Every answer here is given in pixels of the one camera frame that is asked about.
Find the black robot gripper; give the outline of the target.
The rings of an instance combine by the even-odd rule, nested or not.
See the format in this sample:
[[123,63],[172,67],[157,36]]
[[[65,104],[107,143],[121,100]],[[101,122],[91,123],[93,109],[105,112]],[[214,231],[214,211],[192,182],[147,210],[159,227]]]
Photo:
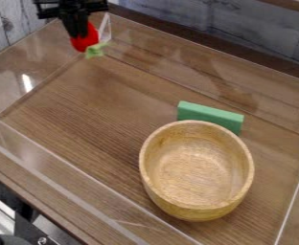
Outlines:
[[69,37],[88,35],[88,14],[108,11],[108,0],[33,0],[40,19],[61,18]]

